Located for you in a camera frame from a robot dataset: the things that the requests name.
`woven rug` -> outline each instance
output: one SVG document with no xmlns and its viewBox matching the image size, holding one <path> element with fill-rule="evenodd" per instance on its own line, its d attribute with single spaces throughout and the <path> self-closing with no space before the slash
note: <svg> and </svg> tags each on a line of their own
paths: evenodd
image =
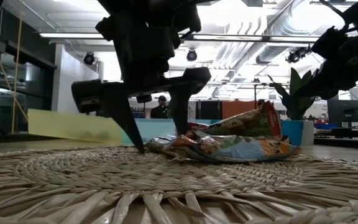
<svg viewBox="0 0 358 224">
<path fill-rule="evenodd" d="M 94 147 L 0 154 L 0 223 L 358 224 L 358 162 L 205 164 Z"/>
</svg>

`person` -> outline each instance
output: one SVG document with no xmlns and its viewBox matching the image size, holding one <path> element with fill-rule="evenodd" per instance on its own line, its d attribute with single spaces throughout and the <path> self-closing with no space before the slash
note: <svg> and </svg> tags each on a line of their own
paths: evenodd
<svg viewBox="0 0 358 224">
<path fill-rule="evenodd" d="M 160 96 L 158 98 L 158 106 L 153 108 L 150 114 L 151 118 L 169 118 L 169 110 L 167 106 L 167 99 L 165 96 Z"/>
</svg>

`air duct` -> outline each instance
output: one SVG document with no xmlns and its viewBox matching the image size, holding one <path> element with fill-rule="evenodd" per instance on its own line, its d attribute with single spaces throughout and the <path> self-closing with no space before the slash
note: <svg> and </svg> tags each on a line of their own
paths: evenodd
<svg viewBox="0 0 358 224">
<path fill-rule="evenodd" d="M 230 23 L 227 34 L 262 34 L 267 26 L 267 18 L 263 8 L 249 7 L 244 4 L 244 1 L 239 2 L 236 11 L 241 10 L 241 17 L 238 18 L 238 22 Z M 251 45 L 251 43 L 244 42 L 223 42 L 212 66 L 214 68 L 231 69 L 243 57 Z"/>
<path fill-rule="evenodd" d="M 310 0 L 294 0 L 291 6 L 265 31 L 265 35 L 310 35 L 327 21 L 327 15 L 331 16 L 333 13 L 324 6 L 310 5 Z M 286 46 L 268 46 L 265 43 L 253 44 L 234 69 L 239 70 L 253 58 L 255 61 L 250 63 L 269 64 L 287 48 Z"/>
</svg>

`black robotic gripper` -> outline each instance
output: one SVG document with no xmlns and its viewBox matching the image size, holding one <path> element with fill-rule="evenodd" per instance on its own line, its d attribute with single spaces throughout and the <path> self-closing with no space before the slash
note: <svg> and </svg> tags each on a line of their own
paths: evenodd
<svg viewBox="0 0 358 224">
<path fill-rule="evenodd" d="M 188 101 L 200 92 L 211 78 L 208 68 L 188 68 L 182 77 L 164 78 L 148 89 L 134 90 L 121 82 L 102 83 L 101 80 L 74 82 L 71 86 L 80 113 L 102 111 L 120 125 L 135 147 L 144 152 L 143 141 L 129 106 L 129 97 L 149 98 L 150 93 L 167 91 L 171 95 L 169 107 L 178 134 L 188 130 Z"/>
</svg>

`yellow paper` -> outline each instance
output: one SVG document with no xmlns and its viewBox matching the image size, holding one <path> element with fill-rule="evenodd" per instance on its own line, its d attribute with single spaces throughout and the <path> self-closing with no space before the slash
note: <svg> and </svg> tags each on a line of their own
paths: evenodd
<svg viewBox="0 0 358 224">
<path fill-rule="evenodd" d="M 29 134 L 122 144 L 122 129 L 111 118 L 29 109 Z"/>
</svg>

